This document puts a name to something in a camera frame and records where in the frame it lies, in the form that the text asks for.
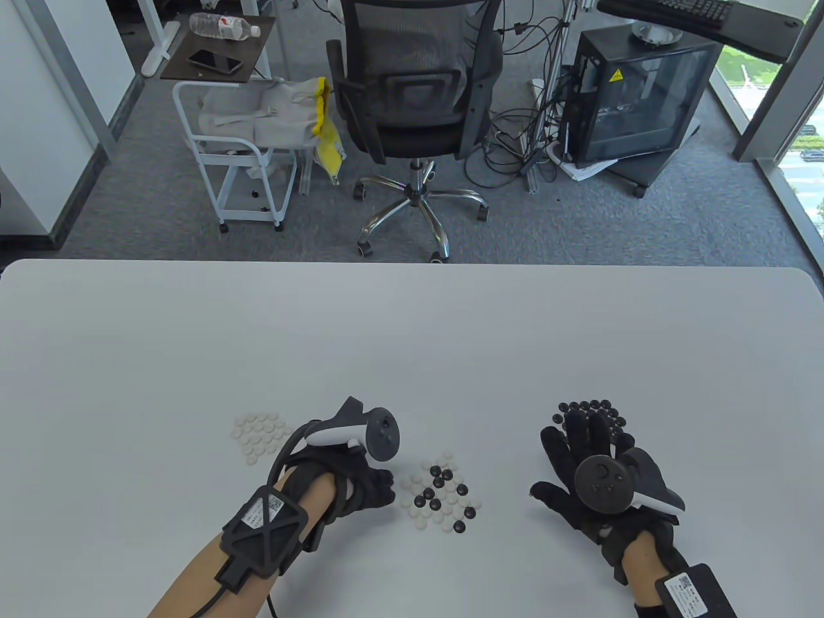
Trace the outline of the person's left hand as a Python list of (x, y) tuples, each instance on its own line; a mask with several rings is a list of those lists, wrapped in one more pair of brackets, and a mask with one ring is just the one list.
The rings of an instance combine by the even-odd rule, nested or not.
[(371, 466), (364, 447), (309, 445), (286, 456), (283, 468), (289, 475), (281, 492), (295, 501), (303, 498), (318, 478), (332, 476), (335, 496), (322, 512), (324, 524), (354, 512), (386, 507), (395, 500), (393, 474)]

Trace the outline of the person's right hand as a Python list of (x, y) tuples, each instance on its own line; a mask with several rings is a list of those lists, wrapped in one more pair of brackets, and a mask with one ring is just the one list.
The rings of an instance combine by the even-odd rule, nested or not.
[(575, 488), (577, 468), (591, 456), (605, 456), (616, 461), (635, 447), (633, 436), (624, 433), (616, 439), (610, 436), (608, 421), (600, 414), (586, 415), (583, 410), (568, 410), (566, 432), (547, 426), (539, 433), (542, 447), (562, 486), (536, 482), (529, 495), (560, 515), (569, 527), (582, 532), (601, 548), (601, 555), (614, 569), (621, 585), (629, 583), (629, 568), (621, 566), (629, 547), (643, 532), (653, 536), (657, 558), (670, 573), (682, 571), (688, 562), (674, 545), (675, 516), (647, 507), (629, 507), (621, 513), (606, 514), (591, 509), (583, 501), (583, 493)]

